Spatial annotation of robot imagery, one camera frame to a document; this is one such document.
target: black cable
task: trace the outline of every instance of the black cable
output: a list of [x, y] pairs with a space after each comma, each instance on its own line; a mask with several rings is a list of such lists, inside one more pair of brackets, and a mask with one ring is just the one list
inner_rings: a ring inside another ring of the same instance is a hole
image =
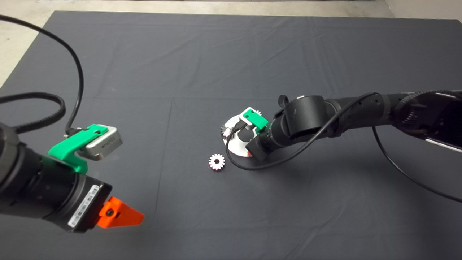
[[82, 101], [82, 96], [83, 96], [83, 92], [84, 92], [84, 73], [83, 73], [82, 65], [80, 64], [80, 60], [77, 57], [77, 54], [72, 49], [72, 47], [69, 44], [67, 44], [64, 40], [62, 40], [58, 36], [54, 35], [53, 33], [49, 32], [49, 31], [47, 31], [47, 30], [45, 30], [43, 28], [40, 28], [40, 27], [38, 27], [36, 25], [33, 25], [31, 23], [28, 23], [26, 21], [23, 21], [23, 20], [20, 20], [20, 19], [17, 19], [17, 18], [13, 18], [13, 17], [9, 17], [9, 16], [6, 16], [6, 15], [1, 15], [1, 14], [0, 14], [0, 21], [5, 21], [5, 22], [9, 22], [9, 23], [14, 23], [14, 24], [17, 24], [17, 25], [22, 25], [22, 26], [25, 26], [27, 28], [36, 30], [37, 32], [42, 33], [42, 34], [52, 38], [53, 40], [59, 42], [62, 46], [64, 46], [64, 48], [66, 48], [71, 53], [72, 58], [74, 59], [75, 65], [77, 66], [77, 72], [79, 74], [79, 91], [77, 93], [77, 100], [75, 101], [74, 109], [72, 110], [71, 116], [69, 117], [69, 121], [66, 124], [66, 133], [68, 133], [69, 130], [71, 129], [72, 124], [74, 123], [74, 119], [75, 119], [75, 117], [77, 115], [77, 112], [79, 111], [80, 103]]
[[285, 159], [282, 159], [282, 160], [279, 160], [279, 161], [275, 161], [275, 162], [272, 162], [272, 163], [269, 163], [269, 164], [265, 164], [265, 165], [261, 165], [261, 166], [256, 166], [256, 167], [248, 167], [248, 166], [244, 166], [244, 165], [240, 165], [239, 163], [237, 163], [236, 161], [233, 160], [233, 158], [231, 157], [231, 154], [230, 154], [230, 151], [228, 149], [228, 145], [230, 143], [230, 140], [231, 140], [231, 137], [236, 133], [238, 132], [239, 130], [241, 130], [242, 128], [245, 127], [245, 125], [243, 127], [239, 127], [239, 128], [235, 128], [231, 131], [231, 134], [228, 136], [228, 138], [226, 139], [226, 155], [228, 156], [230, 162], [232, 164], [234, 164], [236, 167], [238, 168], [241, 168], [243, 170], [247, 170], [247, 171], [257, 171], [257, 170], [263, 170], [263, 169], [267, 169], [267, 168], [270, 168], [270, 167], [274, 167], [274, 166], [277, 166], [279, 164], [282, 164], [284, 162], [287, 162], [291, 159], [293, 159], [295, 156], [299, 155], [300, 153], [302, 153], [305, 149], [307, 149], [315, 140], [316, 138], [318, 138], [318, 136], [320, 134], [322, 134], [329, 126], [331, 126], [340, 116], [342, 116], [348, 109], [350, 109], [354, 104], [360, 102], [361, 100], [369, 97], [369, 96], [372, 96], [372, 95], [376, 95], [376, 94], [379, 94], [379, 93], [376, 93], [376, 92], [372, 92], [372, 93], [366, 93], [364, 95], [361, 95], [355, 99], [353, 99], [352, 101], [350, 101], [350, 103], [348, 103], [346, 106], [344, 106], [342, 109], [340, 109], [333, 117], [331, 117], [327, 122], [326, 124], [324, 124], [319, 130], [318, 132], [316, 132], [303, 146], [301, 146], [296, 152], [294, 152], [292, 155], [290, 155], [289, 157], [285, 158]]
[[378, 144], [380, 150], [382, 151], [383, 155], [385, 156], [385, 158], [387, 158], [387, 160], [388, 160], [388, 161], [389, 161], [400, 173], [402, 173], [406, 178], [410, 179], [413, 183], [415, 183], [415, 184], [419, 185], [420, 187], [422, 187], [422, 188], [428, 190], [429, 192], [432, 192], [432, 193], [434, 193], [434, 194], [437, 194], [437, 195], [439, 195], [439, 196], [441, 196], [441, 197], [443, 197], [443, 198], [448, 198], [448, 199], [450, 199], [450, 200], [454, 200], [454, 201], [457, 201], [457, 202], [462, 203], [462, 199], [457, 198], [457, 197], [453, 197], [453, 196], [451, 196], [451, 195], [449, 195], [449, 194], [446, 194], [446, 193], [444, 193], [444, 192], [440, 192], [440, 191], [438, 191], [438, 190], [435, 190], [435, 189], [433, 189], [433, 188], [431, 188], [431, 187], [429, 187], [429, 186], [427, 186], [427, 185], [425, 185], [425, 184], [419, 182], [418, 180], [413, 179], [411, 176], [409, 176], [406, 172], [404, 172], [404, 171], [403, 171], [403, 170], [402, 170], [402, 169], [390, 158], [390, 156], [388, 155], [387, 151], [386, 151], [385, 148], [383, 147], [382, 142], [380, 141], [380, 138], [378, 137], [377, 129], [375, 128], [375, 126], [372, 127], [372, 132], [374, 132], [374, 137], [375, 137], [375, 139], [376, 139], [376, 141], [377, 141], [377, 144]]
[[21, 134], [25, 132], [29, 132], [32, 130], [37, 130], [39, 128], [51, 125], [56, 123], [58, 120], [60, 120], [64, 114], [66, 113], [66, 106], [64, 105], [64, 100], [56, 95], [49, 94], [49, 93], [44, 93], [44, 92], [30, 92], [30, 93], [23, 93], [23, 94], [17, 94], [17, 95], [10, 95], [10, 96], [5, 96], [0, 98], [0, 104], [11, 102], [11, 101], [16, 101], [20, 99], [46, 99], [46, 100], [51, 100], [57, 104], [60, 105], [60, 108], [58, 111], [53, 113], [50, 116], [47, 116], [45, 118], [42, 118], [40, 120], [26, 123], [26, 124], [21, 124], [17, 126], [13, 126], [13, 129], [16, 131], [16, 133]]

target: green 3d-printed bracket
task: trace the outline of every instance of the green 3d-printed bracket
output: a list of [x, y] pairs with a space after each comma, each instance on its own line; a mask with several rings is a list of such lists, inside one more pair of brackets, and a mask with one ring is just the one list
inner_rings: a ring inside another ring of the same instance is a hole
[[265, 126], [268, 124], [268, 120], [266, 118], [262, 117], [252, 109], [248, 109], [243, 116], [249, 120], [255, 127], [255, 132], [259, 134]]
[[88, 170], [87, 163], [85, 160], [78, 158], [75, 152], [99, 136], [102, 136], [107, 131], [107, 127], [92, 124], [87, 127], [87, 129], [82, 129], [80, 132], [53, 146], [50, 151], [48, 151], [48, 154], [65, 162], [72, 167], [75, 172], [85, 174]]

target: small gear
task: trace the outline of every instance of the small gear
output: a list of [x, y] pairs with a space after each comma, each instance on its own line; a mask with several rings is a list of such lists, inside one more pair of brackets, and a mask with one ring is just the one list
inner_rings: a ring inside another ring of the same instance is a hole
[[221, 154], [214, 154], [208, 160], [210, 168], [219, 171], [225, 166], [225, 158]]
[[231, 134], [231, 128], [226, 127], [225, 125], [222, 125], [221, 129], [220, 129], [220, 133], [221, 133], [221, 136], [223, 137], [223, 139], [227, 139], [228, 136], [230, 136], [230, 134]]

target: sticker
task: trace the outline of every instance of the sticker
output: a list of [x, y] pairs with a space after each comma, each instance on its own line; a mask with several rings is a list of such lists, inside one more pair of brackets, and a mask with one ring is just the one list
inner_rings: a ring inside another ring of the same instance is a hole
[[84, 200], [82, 200], [79, 207], [75, 211], [74, 215], [72, 215], [72, 218], [69, 220], [69, 222], [67, 222], [69, 226], [71, 226], [72, 228], [75, 228], [77, 223], [79, 223], [80, 218], [83, 216], [86, 209], [88, 208], [88, 205], [90, 205], [96, 193], [98, 193], [98, 190], [99, 190], [98, 185], [93, 185], [91, 187], [91, 189], [88, 191], [87, 195], [85, 196]]

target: table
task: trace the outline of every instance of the table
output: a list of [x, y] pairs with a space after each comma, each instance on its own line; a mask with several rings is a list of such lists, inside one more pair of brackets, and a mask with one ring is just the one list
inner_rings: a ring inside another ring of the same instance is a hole
[[[140, 226], [69, 234], [0, 216], [3, 259], [456, 259], [462, 205], [401, 176], [370, 129], [326, 138], [280, 167], [246, 172], [224, 154], [220, 126], [248, 106], [271, 118], [277, 97], [459, 89], [457, 20], [55, 12], [45, 28], [81, 58], [85, 92], [75, 126], [119, 128], [124, 144], [88, 175], [145, 214]], [[77, 72], [39, 35], [1, 95], [44, 91], [70, 109]], [[1, 106], [15, 125], [56, 109]], [[21, 135], [45, 154], [65, 121]], [[378, 129], [412, 176], [462, 196], [460, 154]], [[274, 154], [285, 156], [295, 147]]]

